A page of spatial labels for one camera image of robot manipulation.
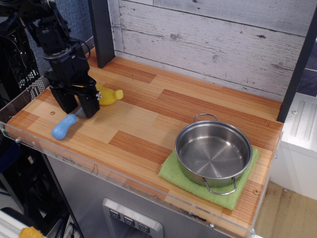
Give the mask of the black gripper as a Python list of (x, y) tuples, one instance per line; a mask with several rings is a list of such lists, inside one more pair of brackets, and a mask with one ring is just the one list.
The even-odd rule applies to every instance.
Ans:
[(100, 91), (95, 80), (88, 75), (89, 65), (80, 43), (53, 44), (44, 48), (44, 58), (51, 71), (45, 73), (49, 87), (61, 109), (69, 114), (77, 108), (74, 95), (78, 95), (86, 118), (92, 118), (99, 110)]

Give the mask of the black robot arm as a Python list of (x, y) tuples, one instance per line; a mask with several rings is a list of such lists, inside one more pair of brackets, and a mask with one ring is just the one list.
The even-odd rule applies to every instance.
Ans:
[(44, 76), (50, 90), (65, 113), (78, 105), (90, 119), (100, 109), (101, 93), (96, 81), (88, 75), (88, 58), (83, 42), (70, 37), (71, 30), (53, 0), (2, 0), (0, 15), (6, 17), (0, 31), (4, 33), (20, 20), (38, 47), (51, 70)]

